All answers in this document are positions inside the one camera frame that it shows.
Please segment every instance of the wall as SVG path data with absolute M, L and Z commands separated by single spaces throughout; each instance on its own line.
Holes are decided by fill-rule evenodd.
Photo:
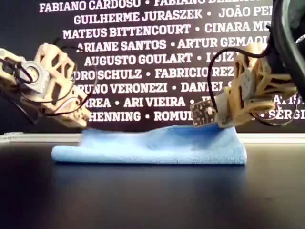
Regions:
M 192 102 L 197 102 L 202 97 L 208 96 L 206 69 L 209 59 L 214 52 L 227 47 L 228 41 L 232 42 L 232 46 L 240 46 L 241 48 L 252 40 L 266 41 L 269 33 L 263 25 L 271 20 L 272 11 L 272 1 L 270 0 L 244 0 L 240 2 L 236 0 L 206 0 L 203 4 L 199 3 L 204 2 L 203 0 L 198 0 L 197 4 L 180 4 L 195 2 L 194 0 L 150 0 L 150 2 L 141 1 L 140 7 L 114 9 L 106 9 L 106 3 L 116 1 L 95 1 L 95 5 L 100 2 L 101 6 L 104 7 L 104 9 L 100 8 L 99 10 L 90 10 L 89 7 L 93 6 L 90 2 L 93 1 L 86 0 L 81 3 L 86 6 L 86 10 L 58 11 L 55 7 L 52 8 L 55 11 L 50 12 L 49 6 L 56 6 L 52 5 L 55 1 L 5 1 L 1 6 L 0 44 L 3 48 L 24 56 L 27 60 L 32 60 L 40 44 L 53 43 L 54 39 L 58 37 L 63 39 L 62 44 L 79 45 L 82 48 L 86 48 L 86 43 L 95 43 L 96 45 L 99 43 L 100 48 L 102 48 L 99 50 L 93 50 L 94 47 L 91 45 L 87 46 L 92 49 L 92 52 L 67 51 L 78 65 L 79 71 L 76 75 L 80 79 L 77 84 L 81 87 L 89 87 L 94 81 L 80 77 L 81 74 L 94 70 L 94 67 L 90 66 L 94 61 L 92 57 L 117 56 L 127 58 L 129 63 L 126 62 L 126 64 L 111 64 L 109 62 L 97 66 L 100 77 L 99 87 L 103 93 L 94 94 L 91 102 L 87 104 L 94 113 L 90 127 L 123 131 L 143 131 L 166 125 L 191 124 L 190 120 L 182 121 L 183 116 L 181 116 L 182 120 L 180 121 L 171 121 L 168 119 L 168 114 L 175 111 L 189 111 Z M 140 1 L 122 0 L 121 4 L 124 2 L 136 4 Z M 154 14 L 157 11 L 163 20 L 143 21 L 146 15 Z M 103 17 L 111 14 L 114 20 L 115 17 L 123 17 L 131 12 L 134 12 L 134 21 L 82 24 L 79 20 L 81 15 L 96 15 L 98 18 L 100 14 Z M 174 34 L 169 34 L 169 30 L 161 35 L 142 34 L 149 26 L 156 26 L 156 31 L 162 33 L 162 28 L 167 25 L 174 25 Z M 223 32 L 220 32 L 222 28 L 218 28 L 221 25 L 225 29 Z M 132 34 L 131 31 L 134 27 L 138 27 L 138 31 Z M 97 29 L 101 31 L 100 37 L 90 38 L 90 34 L 85 34 L 84 36 L 87 38 L 81 38 L 80 29 Z M 117 34 L 124 30 L 127 31 L 126 36 Z M 193 47 L 188 47 L 188 40 L 192 42 Z M 133 44 L 136 43 L 142 43 L 143 48 L 135 47 Z M 105 44 L 111 45 L 112 50 L 107 51 L 103 47 Z M 161 63 L 145 62 L 144 59 L 151 55 L 165 59 Z M 177 59 L 178 55 L 182 57 L 180 60 L 174 62 L 172 59 L 170 61 L 170 57 Z M 220 62 L 215 64 L 216 72 L 212 78 L 215 94 L 218 94 L 232 79 L 233 57 L 234 53 L 227 53 Z M 184 76 L 189 73 L 190 68 L 199 69 L 199 72 L 196 72 L 196 77 L 182 78 L 177 77 L 178 68 L 181 69 L 180 72 Z M 105 70 L 129 70 L 128 72 L 131 72 L 130 78 L 123 79 L 124 74 L 119 74 L 119 79 L 105 79 L 103 78 Z M 159 91 L 154 92 L 154 89 L 151 88 L 150 93 L 138 93 L 137 86 L 141 83 L 159 86 Z M 126 93 L 128 87 L 134 91 Z M 160 97 L 167 97 L 168 104 L 162 104 L 158 99 Z M 281 100 L 277 102 L 283 109 L 278 121 L 283 122 L 284 119 L 288 118 L 287 114 L 293 108 L 294 101 L 291 100 L 288 105 L 282 105 Z M 0 112 L 1 132 L 74 131 L 49 119 L 40 121 L 36 126 L 30 125 L 6 101 L 1 100 L 0 105 L 5 108 L 1 109 Z M 105 121 L 102 117 L 109 112 L 134 112 L 138 113 L 141 118 L 135 116 L 136 121 L 129 122 Z M 305 119 L 303 107 L 300 108 L 298 114 L 292 124 L 282 129 L 250 122 L 238 127 L 237 130 L 238 132 L 302 132 L 300 125 Z

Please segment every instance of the black backdrop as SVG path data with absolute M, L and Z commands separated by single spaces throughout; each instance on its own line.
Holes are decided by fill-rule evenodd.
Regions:
M 136 0 L 122 0 L 127 2 L 138 2 Z M 86 2 L 87 8 L 89 7 L 89 0 Z M 184 92 L 188 88 L 182 88 L 181 83 L 184 85 L 190 86 L 191 84 L 197 85 L 197 83 L 204 84 L 206 82 L 206 75 L 204 71 L 203 74 L 198 74 L 198 77 L 175 77 L 175 78 L 156 78 L 155 69 L 165 69 L 164 72 L 168 72 L 166 69 L 177 69 L 177 68 L 205 68 L 207 69 L 207 53 L 217 52 L 218 50 L 226 47 L 226 43 L 229 39 L 236 42 L 240 39 L 245 39 L 245 43 L 241 44 L 241 47 L 251 41 L 250 39 L 266 39 L 268 36 L 268 31 L 263 31 L 262 29 L 255 29 L 256 25 L 264 25 L 264 22 L 268 22 L 271 19 L 270 8 L 272 5 L 271 0 L 261 0 L 261 1 L 241 1 L 236 0 L 206 0 L 204 4 L 188 4 L 188 5 L 179 5 L 179 2 L 191 2 L 183 0 L 175 1 L 163 1 L 167 3 L 175 2 L 173 5 L 163 5 L 155 6 L 155 1 L 151 0 L 149 3 L 147 1 L 141 1 L 140 7 L 133 8 L 115 8 L 115 9 L 99 9 L 99 10 L 78 10 L 78 11 L 62 11 L 62 12 L 44 12 L 40 13 L 40 3 L 45 3 L 47 6 L 49 3 L 55 3 L 55 1 L 41 1 L 41 0 L 10 0 L 4 1 L 1 4 L 1 36 L 0 36 L 0 45 L 1 47 L 15 53 L 16 55 L 24 56 L 27 60 L 32 60 L 36 54 L 37 48 L 40 44 L 43 43 L 52 43 L 54 39 L 61 37 L 63 44 L 75 45 L 79 43 L 84 44 L 86 42 L 118 42 L 118 51 L 102 51 L 102 52 L 84 52 L 76 53 L 75 51 L 67 51 L 69 56 L 77 63 L 79 71 L 90 71 L 94 70 L 92 66 L 85 66 L 86 60 L 92 56 L 120 56 L 120 55 L 134 55 L 136 62 L 129 65 L 98 65 L 98 70 L 118 70 L 118 69 L 131 69 L 135 73 L 135 69 L 141 70 L 141 78 L 139 79 L 101 79 L 99 84 L 103 84 L 103 88 L 108 88 L 108 92 L 104 94 L 94 94 L 93 98 L 103 99 L 103 102 L 100 102 L 100 107 L 90 107 L 89 109 L 96 113 L 96 117 L 99 117 L 99 121 L 93 120 L 90 122 L 90 127 L 105 129 L 105 130 L 123 130 L 123 131 L 144 131 L 149 129 L 154 129 L 167 125 L 185 125 L 191 124 L 190 120 L 187 121 L 171 121 L 166 119 L 168 115 L 177 111 L 189 111 L 189 106 L 191 102 L 197 102 L 201 100 L 202 96 L 208 96 L 207 91 L 201 92 Z M 243 17 L 239 14 L 238 9 L 241 9 L 241 12 L 244 13 Z M 145 12 L 153 11 L 164 11 L 169 13 L 175 13 L 175 10 L 182 10 L 181 12 L 188 12 L 189 17 L 196 16 L 196 13 L 190 13 L 197 11 L 197 14 L 201 15 L 202 18 L 197 19 L 185 19 L 184 15 L 181 14 L 181 18 L 177 20 L 159 20 L 159 21 L 134 21 L 134 22 L 113 22 L 113 23 L 97 23 L 97 24 L 75 24 L 74 17 L 76 15 L 100 15 L 100 14 L 119 14 L 119 13 L 128 13 L 128 12 L 138 12 L 140 18 L 145 16 Z M 221 17 L 223 10 L 228 12 L 227 16 L 230 16 L 230 13 L 234 12 L 236 17 Z M 225 25 L 225 32 L 219 32 L 222 28 L 215 28 L 210 32 L 210 25 L 219 26 L 220 23 Z M 240 28 L 235 28 L 235 25 L 240 23 L 242 25 Z M 183 34 L 162 34 L 162 35 L 146 35 L 146 36 L 111 36 L 109 31 L 110 28 L 118 27 L 135 27 L 135 26 L 153 26 L 157 25 L 159 28 L 162 28 L 163 25 L 184 25 Z M 107 31 L 105 37 L 99 38 L 75 38 L 75 39 L 65 39 L 63 31 L 71 30 L 77 32 L 79 29 L 101 29 L 103 28 Z M 183 48 L 183 42 L 186 43 L 187 39 L 201 39 L 205 38 L 204 42 L 211 41 L 209 38 L 213 38 L 216 41 L 217 47 L 193 47 L 193 48 Z M 124 51 L 124 44 L 130 44 L 130 42 L 135 43 L 136 41 L 151 41 L 154 40 L 156 44 L 159 44 L 160 47 L 163 43 L 166 43 L 165 49 L 143 49 L 143 50 L 129 50 Z M 190 53 L 191 58 L 189 62 L 185 63 L 161 63 L 161 64 L 142 64 L 139 62 L 142 56 L 147 56 L 151 54 L 171 54 L 177 53 Z M 215 83 L 215 89 L 221 89 L 226 86 L 228 82 L 232 79 L 230 74 L 230 68 L 233 65 L 231 58 L 227 55 L 228 61 L 226 62 L 217 62 L 215 64 L 216 69 L 219 70 L 220 76 L 213 77 Z M 93 83 L 93 80 L 79 80 L 78 85 L 90 85 Z M 125 88 L 124 84 L 131 84 L 130 87 L 137 88 L 140 83 L 156 83 L 166 84 L 166 88 L 162 87 L 162 91 L 158 93 L 118 93 L 114 91 L 115 88 Z M 147 101 L 151 101 L 153 97 L 176 97 L 180 99 L 180 106 L 162 106 L 154 107 L 149 106 Z M 127 104 L 131 98 L 142 98 L 138 101 L 143 101 L 143 106 L 141 107 L 124 107 L 124 104 Z M 101 104 L 106 105 L 107 99 L 109 101 L 110 107 L 101 107 Z M 279 122 L 285 121 L 285 118 L 288 118 L 285 115 L 289 112 L 289 109 L 293 107 L 292 101 L 288 105 L 282 105 L 280 101 L 280 106 L 283 109 L 283 112 L 279 116 Z M 1 111 L 1 132 L 10 132 L 10 131 L 22 131 L 22 132 L 74 132 L 75 130 L 67 129 L 62 125 L 58 124 L 54 120 L 44 119 L 41 120 L 37 125 L 30 125 L 27 120 L 12 107 L 9 103 L 4 100 L 0 101 Z M 141 113 L 141 119 L 138 121 L 105 121 L 107 114 L 110 112 L 139 112 Z M 158 114 L 163 115 L 165 121 L 155 121 Z M 243 126 L 237 128 L 237 131 L 240 133 L 276 133 L 276 132 L 303 132 L 303 119 L 305 119 L 303 107 L 299 108 L 299 115 L 296 116 L 296 119 L 293 123 L 285 128 L 272 128 L 261 125 L 257 122 L 250 122 Z

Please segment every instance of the white baseboard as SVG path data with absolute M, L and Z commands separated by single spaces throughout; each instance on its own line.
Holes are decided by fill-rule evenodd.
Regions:
M 237 134 L 242 143 L 305 143 L 305 134 Z M 69 142 L 77 143 L 81 134 L 25 134 L 12 132 L 0 135 L 1 143 L 10 142 Z

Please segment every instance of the folded towel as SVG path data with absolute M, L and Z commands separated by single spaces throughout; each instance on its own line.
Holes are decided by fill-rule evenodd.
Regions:
M 59 162 L 241 164 L 247 154 L 234 127 L 175 125 L 142 133 L 85 130 L 79 146 L 56 146 Z

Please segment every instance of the table surface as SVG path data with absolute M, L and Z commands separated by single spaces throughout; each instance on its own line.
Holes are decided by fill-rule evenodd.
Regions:
M 305 227 L 302 144 L 248 144 L 245 167 L 56 164 L 53 146 L 0 147 L 1 229 Z

